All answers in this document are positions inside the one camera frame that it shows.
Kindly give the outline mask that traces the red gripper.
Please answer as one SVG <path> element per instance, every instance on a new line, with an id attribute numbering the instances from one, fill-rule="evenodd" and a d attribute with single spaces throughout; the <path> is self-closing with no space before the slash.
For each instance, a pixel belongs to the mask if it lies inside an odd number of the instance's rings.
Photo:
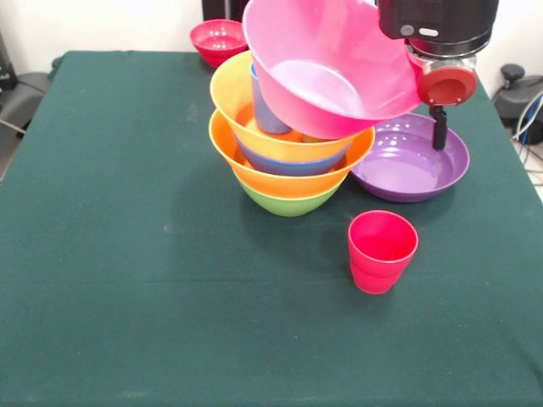
<path id="1" fill-rule="evenodd" d="M 417 94 L 434 119 L 432 147 L 443 151 L 448 132 L 447 114 L 442 106 L 465 103 L 476 91 L 475 55 L 459 59 L 431 59 L 412 50 L 407 56 L 415 71 Z"/>

